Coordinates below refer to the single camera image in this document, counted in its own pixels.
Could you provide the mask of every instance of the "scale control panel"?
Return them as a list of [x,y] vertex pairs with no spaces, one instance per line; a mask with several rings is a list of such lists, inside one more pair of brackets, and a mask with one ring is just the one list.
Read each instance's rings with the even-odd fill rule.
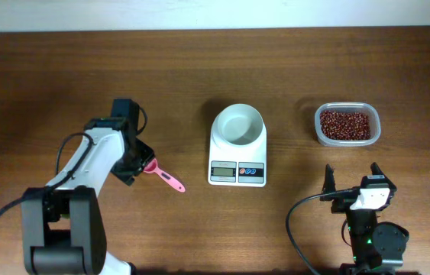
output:
[[264,170],[263,163],[213,160],[210,180],[224,183],[264,183]]

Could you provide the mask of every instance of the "pink spoon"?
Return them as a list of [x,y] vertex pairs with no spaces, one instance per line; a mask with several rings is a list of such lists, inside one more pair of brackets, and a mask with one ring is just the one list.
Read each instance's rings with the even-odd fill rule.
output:
[[173,176],[169,175],[165,171],[159,168],[157,158],[154,158],[147,166],[144,168],[145,173],[156,173],[159,177],[165,181],[167,184],[172,186],[175,190],[184,193],[186,189],[183,184],[176,180]]

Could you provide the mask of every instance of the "white bowl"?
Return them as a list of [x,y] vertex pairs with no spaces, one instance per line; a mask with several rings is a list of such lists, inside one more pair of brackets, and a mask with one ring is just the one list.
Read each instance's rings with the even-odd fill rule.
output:
[[[361,114],[367,115],[369,118],[370,128],[370,139],[365,141],[341,141],[334,140],[326,137],[322,132],[322,126],[320,125],[320,114],[324,111],[335,111],[335,112],[360,112]],[[333,102],[327,103],[315,113],[315,130],[318,135],[318,141],[329,147],[353,147],[353,146],[366,146],[371,145],[377,141],[381,135],[380,117],[377,115],[376,109],[367,103],[359,102]]]

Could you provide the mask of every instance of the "kitchen scale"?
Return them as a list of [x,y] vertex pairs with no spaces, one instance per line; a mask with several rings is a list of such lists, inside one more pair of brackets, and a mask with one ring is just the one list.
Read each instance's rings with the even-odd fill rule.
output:
[[252,106],[228,106],[213,122],[208,182],[212,185],[263,187],[267,177],[267,131]]

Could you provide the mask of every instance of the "white backdrop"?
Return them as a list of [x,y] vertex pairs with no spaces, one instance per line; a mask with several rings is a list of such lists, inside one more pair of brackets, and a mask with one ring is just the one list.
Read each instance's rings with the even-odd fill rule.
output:
[[0,31],[430,25],[430,0],[0,0]]

